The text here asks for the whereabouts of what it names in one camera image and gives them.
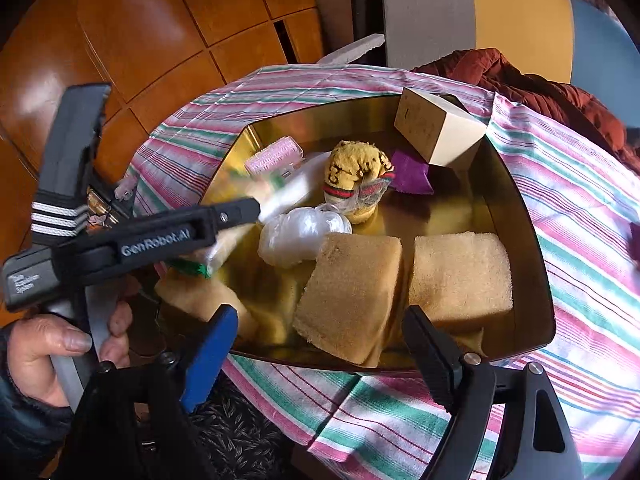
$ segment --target red garment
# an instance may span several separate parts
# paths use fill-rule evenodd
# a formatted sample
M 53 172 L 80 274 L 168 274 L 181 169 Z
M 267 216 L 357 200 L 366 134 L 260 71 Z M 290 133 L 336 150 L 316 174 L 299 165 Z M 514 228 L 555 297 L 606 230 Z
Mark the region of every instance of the red garment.
M 412 72 L 439 75 L 498 92 L 568 126 L 640 175 L 640 157 L 626 142 L 625 125 L 605 105 L 578 87 L 521 74 L 496 48 L 456 50 Z

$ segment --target pink striped cloth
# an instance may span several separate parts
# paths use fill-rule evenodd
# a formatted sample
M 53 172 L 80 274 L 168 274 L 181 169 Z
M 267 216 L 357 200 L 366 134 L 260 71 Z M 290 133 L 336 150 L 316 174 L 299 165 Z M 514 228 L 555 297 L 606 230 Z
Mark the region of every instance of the pink striped cloth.
M 403 87 L 455 94 L 487 125 L 533 220 L 558 331 L 511 363 L 543 364 L 584 475 L 608 478 L 640 430 L 640 273 L 628 256 L 640 181 L 575 132 L 498 94 L 436 76 L 347 65 L 267 67 L 177 111 L 133 158 L 136 213 L 196 203 L 247 124 Z M 419 478 L 447 414 L 420 379 L 354 376 L 230 356 L 227 375 L 261 412 L 344 478 Z M 472 478 L 484 478 L 502 410 L 495 407 Z

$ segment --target purple cloth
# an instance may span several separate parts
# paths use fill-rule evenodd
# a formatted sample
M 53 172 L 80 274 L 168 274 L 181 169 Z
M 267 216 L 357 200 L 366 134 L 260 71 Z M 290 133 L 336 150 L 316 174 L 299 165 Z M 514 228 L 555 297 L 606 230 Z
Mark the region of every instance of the purple cloth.
M 631 240 L 629 241 L 629 256 L 640 262 L 640 225 L 631 222 Z
M 390 185 L 396 191 L 414 195 L 433 194 L 433 187 L 427 178 L 429 165 L 426 162 L 415 160 L 398 150 L 391 157 L 391 164 L 394 165 L 396 177 Z

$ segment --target yellow sponge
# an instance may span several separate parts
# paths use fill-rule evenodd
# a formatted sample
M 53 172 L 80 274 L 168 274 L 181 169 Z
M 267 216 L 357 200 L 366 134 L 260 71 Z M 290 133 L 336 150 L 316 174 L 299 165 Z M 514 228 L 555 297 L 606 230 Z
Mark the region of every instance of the yellow sponge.
M 481 329 L 513 307 L 504 246 L 495 234 L 417 237 L 408 300 L 448 332 Z
M 221 304 L 231 305 L 238 313 L 238 339 L 243 342 L 251 341 L 258 329 L 258 324 L 235 292 L 217 276 L 207 279 L 169 269 L 166 276 L 156 283 L 156 294 L 168 304 L 205 322 Z
M 401 258 L 398 238 L 329 233 L 298 303 L 293 328 L 329 354 L 376 367 Z

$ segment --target sleeve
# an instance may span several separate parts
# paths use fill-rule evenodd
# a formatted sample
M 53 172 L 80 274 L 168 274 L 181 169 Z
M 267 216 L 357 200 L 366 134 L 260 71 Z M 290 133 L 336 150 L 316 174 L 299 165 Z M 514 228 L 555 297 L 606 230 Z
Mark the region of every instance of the sleeve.
M 17 389 L 6 358 L 12 327 L 0 330 L 0 478 L 33 479 L 62 446 L 72 412 L 26 397 Z

